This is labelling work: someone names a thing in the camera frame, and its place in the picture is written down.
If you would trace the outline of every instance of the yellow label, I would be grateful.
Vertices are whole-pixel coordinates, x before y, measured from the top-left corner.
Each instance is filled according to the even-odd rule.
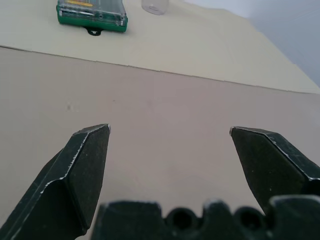
[[[75,0],[67,0],[66,1],[68,4],[77,4],[77,5],[82,5],[86,7],[93,7],[94,5],[88,2],[81,2],[81,1],[75,1]]]

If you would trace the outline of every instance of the white wall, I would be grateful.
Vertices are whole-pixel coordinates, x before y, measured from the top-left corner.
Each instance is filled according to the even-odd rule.
[[[250,19],[294,64],[320,86],[320,1],[186,0]]]

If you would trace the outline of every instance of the screw hole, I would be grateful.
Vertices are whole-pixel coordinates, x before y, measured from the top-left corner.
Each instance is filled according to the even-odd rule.
[[[242,212],[240,220],[243,226],[252,231],[257,230],[262,226],[260,217],[257,214],[250,211]]]
[[[192,225],[192,217],[185,211],[178,211],[173,215],[173,226],[180,230],[189,229]]]
[[[179,234],[195,230],[199,221],[197,216],[188,208],[178,207],[173,209],[165,220],[168,227]]]

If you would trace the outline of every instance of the green plastic case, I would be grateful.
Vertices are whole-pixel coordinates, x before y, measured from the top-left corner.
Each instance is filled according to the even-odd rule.
[[[58,0],[56,11],[59,23],[85,27],[88,33],[127,30],[122,0]]]

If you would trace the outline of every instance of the beige table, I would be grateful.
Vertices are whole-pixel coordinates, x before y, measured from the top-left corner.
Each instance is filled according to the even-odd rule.
[[[223,9],[170,0],[165,15],[123,0],[126,33],[61,25],[57,0],[11,0],[0,7],[0,46],[300,93],[320,88],[249,20]]]
[[[0,224],[71,134],[99,123],[111,125],[100,202],[258,207],[231,126],[279,132],[320,165],[317,94],[0,48],[0,116]]]

